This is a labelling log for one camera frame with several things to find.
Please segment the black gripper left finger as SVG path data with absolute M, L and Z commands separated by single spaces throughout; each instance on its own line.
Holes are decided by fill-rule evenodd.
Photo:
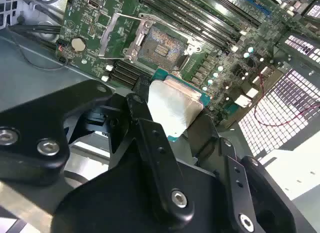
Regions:
M 1 179 L 34 186 L 55 183 L 70 157 L 70 144 L 99 125 L 91 118 L 95 110 L 101 110 L 102 130 L 119 162 L 133 142 L 166 138 L 139 95 L 120 96 L 86 80 L 0 114 Z

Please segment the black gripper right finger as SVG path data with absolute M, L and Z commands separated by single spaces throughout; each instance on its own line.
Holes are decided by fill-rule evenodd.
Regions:
M 192 110 L 186 128 L 196 165 L 221 184 L 229 233 L 314 233 L 264 166 L 252 156 L 238 158 L 219 135 L 207 110 Z

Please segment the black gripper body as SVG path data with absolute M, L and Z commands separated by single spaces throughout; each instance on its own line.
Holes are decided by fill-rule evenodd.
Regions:
M 119 164 L 69 193 L 54 233 L 220 233 L 222 184 L 176 161 L 165 137 L 134 141 Z

